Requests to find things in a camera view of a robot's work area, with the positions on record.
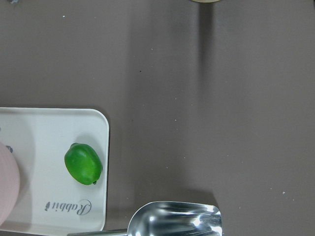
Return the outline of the metal ice scoop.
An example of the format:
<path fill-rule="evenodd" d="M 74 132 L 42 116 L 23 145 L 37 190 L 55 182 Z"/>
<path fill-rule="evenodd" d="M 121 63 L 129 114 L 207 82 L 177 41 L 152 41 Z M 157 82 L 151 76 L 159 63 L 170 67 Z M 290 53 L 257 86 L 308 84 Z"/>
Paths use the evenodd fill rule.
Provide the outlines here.
<path fill-rule="evenodd" d="M 131 217 L 127 229 L 71 233 L 71 236 L 221 236 L 221 213 L 216 206 L 150 202 Z"/>

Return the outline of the pink bowl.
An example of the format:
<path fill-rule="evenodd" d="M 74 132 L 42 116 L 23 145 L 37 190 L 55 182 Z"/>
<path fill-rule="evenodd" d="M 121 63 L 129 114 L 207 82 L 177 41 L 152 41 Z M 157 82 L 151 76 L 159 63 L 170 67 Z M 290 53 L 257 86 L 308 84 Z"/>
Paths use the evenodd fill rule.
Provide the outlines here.
<path fill-rule="evenodd" d="M 0 224 L 13 210 L 20 190 L 20 172 L 8 147 L 0 144 Z"/>

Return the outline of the green lime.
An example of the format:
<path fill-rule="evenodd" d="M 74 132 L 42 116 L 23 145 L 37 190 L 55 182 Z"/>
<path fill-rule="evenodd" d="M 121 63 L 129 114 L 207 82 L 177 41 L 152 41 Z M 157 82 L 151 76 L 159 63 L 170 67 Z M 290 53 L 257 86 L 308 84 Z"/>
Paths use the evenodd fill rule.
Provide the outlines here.
<path fill-rule="evenodd" d="M 102 162 L 88 144 L 73 143 L 64 155 L 69 174 L 83 185 L 96 184 L 102 173 Z"/>

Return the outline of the cream serving tray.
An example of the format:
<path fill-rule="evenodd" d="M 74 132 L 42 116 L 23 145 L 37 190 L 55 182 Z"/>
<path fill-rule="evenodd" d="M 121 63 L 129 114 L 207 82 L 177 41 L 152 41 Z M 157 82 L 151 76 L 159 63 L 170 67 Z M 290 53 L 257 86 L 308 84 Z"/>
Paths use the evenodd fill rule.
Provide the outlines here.
<path fill-rule="evenodd" d="M 105 224 L 109 124 L 94 109 L 5 108 L 0 140 L 11 147 L 21 184 L 1 231 L 44 236 L 101 231 Z M 68 172 L 64 155 L 73 143 L 90 145 L 102 162 L 96 184 Z"/>

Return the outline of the wooden mug tree stand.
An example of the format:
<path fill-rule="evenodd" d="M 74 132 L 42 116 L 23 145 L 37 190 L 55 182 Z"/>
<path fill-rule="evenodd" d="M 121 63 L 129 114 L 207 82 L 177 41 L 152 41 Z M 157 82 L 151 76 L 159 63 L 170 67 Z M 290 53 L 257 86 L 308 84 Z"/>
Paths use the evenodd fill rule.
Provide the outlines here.
<path fill-rule="evenodd" d="M 199 2 L 199 3 L 213 3 L 213 2 L 217 2 L 220 0 L 192 0 L 194 2 Z"/>

